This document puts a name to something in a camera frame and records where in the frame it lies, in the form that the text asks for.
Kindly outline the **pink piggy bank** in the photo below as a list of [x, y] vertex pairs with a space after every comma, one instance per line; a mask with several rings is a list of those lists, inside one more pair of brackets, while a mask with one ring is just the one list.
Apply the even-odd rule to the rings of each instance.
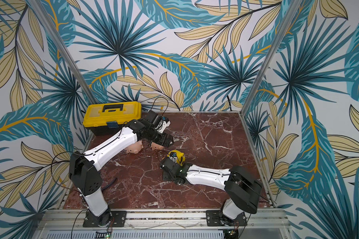
[[152, 150], [163, 150], [163, 149], [165, 149], [164, 146], [162, 146], [160, 144], [157, 144], [157, 143], [154, 143], [154, 142], [151, 143], [151, 148], [152, 148]]
[[138, 154], [144, 148], [142, 141], [137, 141], [126, 148], [127, 153]]

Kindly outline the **yellow piggy bank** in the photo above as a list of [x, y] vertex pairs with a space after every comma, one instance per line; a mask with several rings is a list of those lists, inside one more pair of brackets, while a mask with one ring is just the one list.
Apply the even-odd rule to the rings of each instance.
[[183, 152], [180, 152], [178, 150], [172, 150], [170, 152], [176, 152], [177, 153], [177, 157], [178, 157], [178, 164], [180, 166], [183, 166], [184, 162], [185, 162], [185, 155]]

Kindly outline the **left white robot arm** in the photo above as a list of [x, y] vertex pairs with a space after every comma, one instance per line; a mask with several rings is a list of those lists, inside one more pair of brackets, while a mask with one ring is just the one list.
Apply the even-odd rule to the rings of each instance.
[[74, 152], [71, 155], [69, 179], [87, 204], [87, 218], [93, 220], [96, 226], [105, 227], [112, 221], [111, 210], [101, 189], [102, 167], [118, 153], [142, 139], [163, 147], [173, 145], [173, 136], [164, 132], [170, 124], [167, 117], [160, 122], [151, 122], [147, 118], [133, 119], [100, 145], [84, 153]]

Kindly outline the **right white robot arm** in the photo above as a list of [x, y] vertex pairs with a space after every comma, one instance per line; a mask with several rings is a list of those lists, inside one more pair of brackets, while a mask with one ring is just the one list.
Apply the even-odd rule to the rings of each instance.
[[242, 166], [231, 169], [212, 169], [191, 163], [180, 164], [167, 156], [160, 162], [163, 178], [175, 184], [203, 185], [224, 191], [229, 196], [219, 210], [206, 211], [209, 226], [247, 224], [246, 214], [256, 214], [262, 183], [254, 179]]

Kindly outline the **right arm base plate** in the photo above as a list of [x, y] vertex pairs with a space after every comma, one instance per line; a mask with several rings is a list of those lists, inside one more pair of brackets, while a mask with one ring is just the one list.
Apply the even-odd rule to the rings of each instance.
[[225, 216], [221, 210], [206, 210], [206, 222], [208, 227], [219, 226], [246, 226], [247, 218], [244, 213], [239, 214], [235, 219]]

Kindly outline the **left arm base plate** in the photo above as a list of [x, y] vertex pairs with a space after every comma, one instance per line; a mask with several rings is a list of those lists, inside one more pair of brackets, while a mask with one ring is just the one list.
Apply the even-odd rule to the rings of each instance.
[[84, 228], [105, 228], [105, 227], [124, 227], [125, 220], [127, 216], [127, 211], [117, 211], [117, 210], [106, 210], [99, 217], [94, 216], [94, 214], [87, 210], [84, 218], [83, 227]]

